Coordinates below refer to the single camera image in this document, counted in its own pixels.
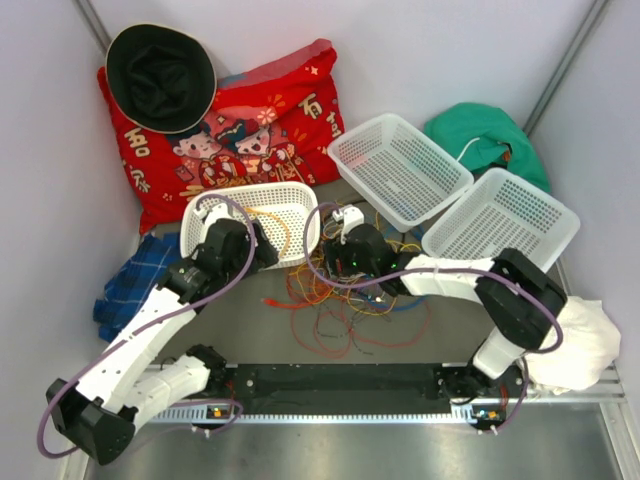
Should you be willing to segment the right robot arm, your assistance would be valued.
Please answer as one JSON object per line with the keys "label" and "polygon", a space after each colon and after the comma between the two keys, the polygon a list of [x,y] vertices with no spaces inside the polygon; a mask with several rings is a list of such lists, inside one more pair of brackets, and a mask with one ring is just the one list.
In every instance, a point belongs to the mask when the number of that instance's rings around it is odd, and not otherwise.
{"label": "right robot arm", "polygon": [[522,252],[503,249],[494,258],[451,260],[400,252],[381,233],[361,224],[323,247],[329,278],[363,275],[392,297],[450,297],[480,304],[494,324],[467,367],[467,384],[487,396],[526,353],[550,353],[564,340],[558,317],[564,290]]}

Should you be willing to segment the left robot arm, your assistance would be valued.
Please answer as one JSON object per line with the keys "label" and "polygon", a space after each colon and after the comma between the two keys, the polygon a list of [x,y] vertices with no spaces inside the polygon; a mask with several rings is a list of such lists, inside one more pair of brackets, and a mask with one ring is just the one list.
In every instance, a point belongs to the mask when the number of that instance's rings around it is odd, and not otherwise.
{"label": "left robot arm", "polygon": [[166,268],[94,364],[76,379],[57,379],[48,387],[43,418],[75,449],[104,466],[122,455],[157,414],[193,394],[220,394],[227,374],[203,346],[150,378],[141,376],[199,309],[278,261],[279,253],[258,220],[249,225],[231,217],[207,221],[203,240]]}

